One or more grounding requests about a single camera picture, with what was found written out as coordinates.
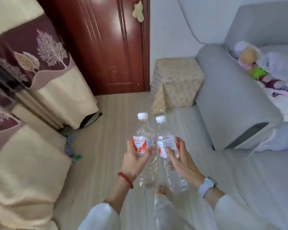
hand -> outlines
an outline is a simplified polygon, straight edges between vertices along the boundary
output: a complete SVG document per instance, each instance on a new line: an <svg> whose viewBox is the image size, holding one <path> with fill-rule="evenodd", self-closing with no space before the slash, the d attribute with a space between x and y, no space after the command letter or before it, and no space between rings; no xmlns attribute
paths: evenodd
<svg viewBox="0 0 288 230"><path fill-rule="evenodd" d="M147 160L151 156L152 148L147 147L146 152L141 157L134 150L133 137L130 137L127 141L127 152L124 155L123 166L121 172L127 176L127 178L133 183L135 179L144 169Z"/></svg>
<svg viewBox="0 0 288 230"><path fill-rule="evenodd" d="M193 162L191 155L185 148L184 141L177 137L177 142L179 144L179 157L177 158L171 150L170 147L166 147L166 154L171 159L173 166L177 170L177 172L186 179L188 182L193 183L197 188L199 188L203 183L205 176L200 173L195 163Z"/></svg>

white watch strap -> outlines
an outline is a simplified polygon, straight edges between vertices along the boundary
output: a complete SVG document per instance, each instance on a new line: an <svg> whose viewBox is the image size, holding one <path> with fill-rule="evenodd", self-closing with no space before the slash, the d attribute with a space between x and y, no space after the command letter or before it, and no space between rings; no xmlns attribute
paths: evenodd
<svg viewBox="0 0 288 230"><path fill-rule="evenodd" d="M203 185L201 185L200 188L198 189L198 193L200 194L201 197L204 198L207 191L212 187L214 187L213 182L211 182L210 179L205 178Z"/></svg>

red beaded bracelet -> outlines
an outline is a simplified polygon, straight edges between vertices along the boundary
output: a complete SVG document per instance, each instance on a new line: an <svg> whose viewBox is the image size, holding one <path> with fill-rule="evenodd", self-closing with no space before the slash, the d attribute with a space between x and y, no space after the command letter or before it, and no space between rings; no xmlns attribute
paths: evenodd
<svg viewBox="0 0 288 230"><path fill-rule="evenodd" d="M122 177L122 178L124 178L124 179L126 180L126 182L128 182L128 184L129 184L129 186L130 186L130 189L133 189L133 184L132 184L132 182L127 178L127 176L126 176L125 174L123 174L123 173L118 173L117 175L120 176L120 177Z"/></svg>

smartwatch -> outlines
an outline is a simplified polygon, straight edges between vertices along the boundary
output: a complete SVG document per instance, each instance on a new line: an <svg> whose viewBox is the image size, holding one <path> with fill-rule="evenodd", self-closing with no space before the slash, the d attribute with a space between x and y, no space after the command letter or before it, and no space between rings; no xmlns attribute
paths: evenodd
<svg viewBox="0 0 288 230"><path fill-rule="evenodd" d="M216 181L213 180L211 177L207 177L205 178L203 185L201 185L200 188L198 189L198 193L200 194L201 197L205 198L207 191L215 186Z"/></svg>

plastic water bottle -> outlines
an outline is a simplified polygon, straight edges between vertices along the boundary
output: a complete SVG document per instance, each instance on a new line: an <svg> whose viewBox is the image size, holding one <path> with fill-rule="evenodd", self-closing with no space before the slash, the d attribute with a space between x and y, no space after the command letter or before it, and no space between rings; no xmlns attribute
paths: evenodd
<svg viewBox="0 0 288 230"><path fill-rule="evenodd" d="M157 184L156 141L155 131L148 123L147 113L138 113L138 126L133 134L133 142L134 148L140 156L145 153L146 147L152 147L151 157L148 159L138 179L142 188L153 188Z"/></svg>
<svg viewBox="0 0 288 230"><path fill-rule="evenodd" d="M158 123L158 149L163 166L165 168L166 179L169 184L169 188L173 192L183 192L188 188L188 183L175 170L171 159L167 156L165 151L166 147L170 147L175 152L175 155L177 157L179 156L179 145L176 140L176 136L167 126L165 116L159 116L156 118L156 120Z"/></svg>

